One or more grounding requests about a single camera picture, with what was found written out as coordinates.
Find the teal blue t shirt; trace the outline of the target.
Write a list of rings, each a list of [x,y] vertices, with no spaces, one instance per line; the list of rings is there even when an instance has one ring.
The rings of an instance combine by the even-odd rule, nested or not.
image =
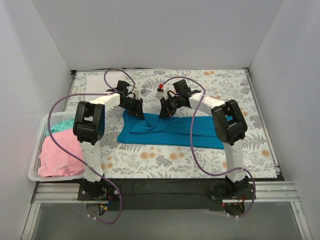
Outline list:
[[[145,119],[122,114],[124,126],[117,137],[122,144],[168,145],[189,147],[192,117],[159,119],[157,114],[146,113]],[[193,123],[192,144],[196,148],[223,150],[210,116],[197,116]]]

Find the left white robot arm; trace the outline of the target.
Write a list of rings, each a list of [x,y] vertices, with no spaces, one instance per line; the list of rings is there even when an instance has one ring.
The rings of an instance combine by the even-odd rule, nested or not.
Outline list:
[[[107,188],[102,183],[104,174],[100,160],[100,140],[105,133],[106,112],[114,107],[121,107],[127,113],[144,120],[144,90],[132,87],[124,80],[117,83],[116,88],[108,89],[105,94],[89,101],[80,101],[75,112],[73,134],[80,143],[83,152],[85,169],[83,190],[94,199],[102,199]]]

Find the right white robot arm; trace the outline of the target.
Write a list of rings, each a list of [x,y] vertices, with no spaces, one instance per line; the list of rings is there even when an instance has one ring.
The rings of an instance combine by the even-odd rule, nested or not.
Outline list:
[[[172,93],[164,83],[157,88],[163,94],[160,99],[161,110],[159,117],[165,119],[172,117],[177,109],[187,107],[212,117],[217,138],[224,147],[227,170],[225,187],[221,194],[231,198],[241,197],[249,186],[248,173],[244,169],[244,138],[248,125],[235,100],[222,101],[206,95],[206,90],[192,90],[185,79],[178,79],[173,84],[175,92]]]

